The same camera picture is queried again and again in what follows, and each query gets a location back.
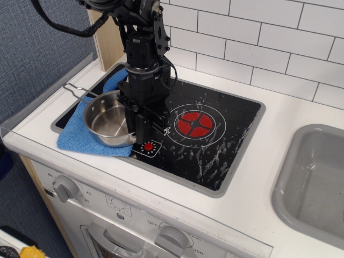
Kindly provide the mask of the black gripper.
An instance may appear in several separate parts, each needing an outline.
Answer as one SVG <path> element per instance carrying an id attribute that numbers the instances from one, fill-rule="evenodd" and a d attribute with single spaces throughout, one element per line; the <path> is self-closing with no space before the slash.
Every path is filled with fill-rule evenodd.
<path id="1" fill-rule="evenodd" d="M 170 65 L 154 64 L 145 69 L 125 65 L 128 81 L 118 83 L 119 100 L 125 107 L 129 133 L 136 133 L 137 143 L 148 142 L 152 129 L 169 133 L 170 113 L 165 100 L 170 95 Z"/>

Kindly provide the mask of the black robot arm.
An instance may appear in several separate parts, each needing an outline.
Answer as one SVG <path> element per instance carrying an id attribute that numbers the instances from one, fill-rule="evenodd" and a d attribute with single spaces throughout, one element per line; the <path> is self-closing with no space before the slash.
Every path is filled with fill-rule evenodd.
<path id="1" fill-rule="evenodd" d="M 170 50 L 160 1 L 80 1 L 89 10 L 111 16 L 119 27 L 126 53 L 127 82 L 119 82 L 119 101 L 125 107 L 129 132 L 138 144 L 150 140 L 154 131 L 169 132 L 173 64 L 165 57 Z"/>

